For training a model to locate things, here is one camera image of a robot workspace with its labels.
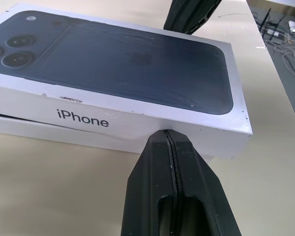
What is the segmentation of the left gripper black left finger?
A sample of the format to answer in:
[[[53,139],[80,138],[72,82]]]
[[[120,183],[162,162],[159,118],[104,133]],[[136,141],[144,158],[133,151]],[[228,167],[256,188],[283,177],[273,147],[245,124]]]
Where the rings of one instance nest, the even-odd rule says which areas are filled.
[[[170,150],[165,132],[152,134],[126,188],[121,235],[158,236],[158,202],[173,194]]]

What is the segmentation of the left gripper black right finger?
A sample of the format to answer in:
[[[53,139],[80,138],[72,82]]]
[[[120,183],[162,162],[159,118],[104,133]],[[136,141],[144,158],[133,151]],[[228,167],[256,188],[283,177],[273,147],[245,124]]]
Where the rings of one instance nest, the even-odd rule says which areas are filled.
[[[173,158],[176,195],[172,236],[239,236],[241,234],[221,182],[189,138],[167,130]]]

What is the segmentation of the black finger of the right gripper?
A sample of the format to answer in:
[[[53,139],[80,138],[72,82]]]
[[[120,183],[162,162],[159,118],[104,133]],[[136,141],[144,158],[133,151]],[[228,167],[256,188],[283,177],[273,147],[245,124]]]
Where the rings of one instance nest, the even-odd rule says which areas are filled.
[[[199,0],[187,21],[186,34],[193,34],[212,16],[220,4],[220,0]]]
[[[184,22],[180,23],[180,18],[188,4],[187,0],[173,0],[164,23],[164,30],[184,33]]]

